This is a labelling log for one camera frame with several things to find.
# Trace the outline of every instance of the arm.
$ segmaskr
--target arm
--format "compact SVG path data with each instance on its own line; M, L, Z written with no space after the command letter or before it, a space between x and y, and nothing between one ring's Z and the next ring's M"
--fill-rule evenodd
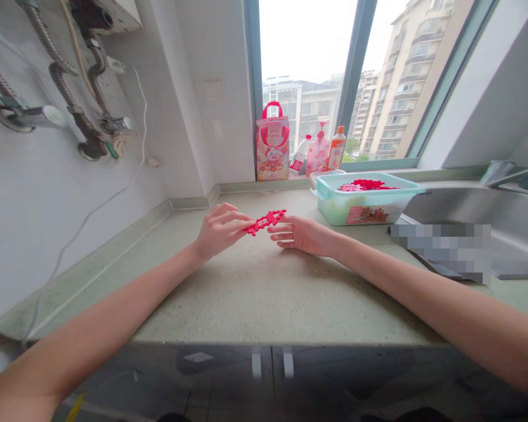
M113 356L178 284L243 237L242 229L252 224L230 204L215 206L196 241L30 348L0 374L0 420L50 419L65 397Z
M334 258L407 307L442 337L528 395L528 316L438 274L300 217L268 231L284 248Z

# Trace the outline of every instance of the hand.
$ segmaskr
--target hand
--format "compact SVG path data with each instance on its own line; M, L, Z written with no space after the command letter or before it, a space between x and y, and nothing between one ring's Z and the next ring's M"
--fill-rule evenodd
M314 220L297 216L283 216L281 222L287 224L268 227L268 233L279 233L273 234L270 237L272 240L287 240L279 241L278 246L299 249L311 255L332 257L338 233Z
M236 243L247 234L243 229L255 223L229 203L215 205L204 217L198 238L193 243L194 249L200 258L208 260Z

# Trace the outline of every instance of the pink bag handle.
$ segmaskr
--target pink bag handle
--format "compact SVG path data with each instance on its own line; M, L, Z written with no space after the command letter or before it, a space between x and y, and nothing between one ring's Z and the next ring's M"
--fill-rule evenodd
M264 107L264 110L262 110L262 118L268 118L268 107L270 107L272 105L274 105L274 106L276 106L277 108L280 109L280 114L278 116L279 117L283 116L282 106L280 105L280 103L278 103L277 101L270 101L268 103L268 105L266 107Z

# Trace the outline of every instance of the detergent bottle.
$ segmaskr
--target detergent bottle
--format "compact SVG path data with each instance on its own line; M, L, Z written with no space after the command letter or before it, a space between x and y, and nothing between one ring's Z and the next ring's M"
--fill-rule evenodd
M317 133L317 137L309 143L307 168L305 170L305 175L307 177L313 172L323 172L327 170L330 142L324 138L323 126L326 122L319 123L321 125L321 130Z
M303 162L307 158L307 152L309 150L309 141L311 140L311 135L305 135L305 140L299 144L295 157L293 158L292 163L289 165L289 175L295 177L299 174Z
M345 144L346 136L344 136L344 126L339 126L338 130L336 131L336 135L333 137L333 140L330 143L329 164L327 165L327 171L339 169Z

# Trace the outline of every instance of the apartment building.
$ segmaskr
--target apartment building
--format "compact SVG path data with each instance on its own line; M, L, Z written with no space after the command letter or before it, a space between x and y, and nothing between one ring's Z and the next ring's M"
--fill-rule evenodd
M289 76L272 77L262 84L263 105L279 101L283 114L289 117L289 151L293 156L305 135L315 136L320 122L327 122L324 132L332 136L331 126L336 119L340 102L343 74L335 74L324 83L291 80ZM268 116L276 116L277 108L271 107Z
M371 160L405 156L465 21L459 13L456 21L461 22L448 32L455 4L471 6L472 2L411 0L392 23L391 41L372 99L373 109L363 128L362 154L369 154ZM465 5L462 12L469 11ZM420 98L422 107L417 107Z
M354 103L354 109L352 110L347 135L348 138L355 138L358 142L361 142L364 136L364 128L370 116L378 77L379 72L375 70L366 70L360 75L358 92L356 94L356 101Z

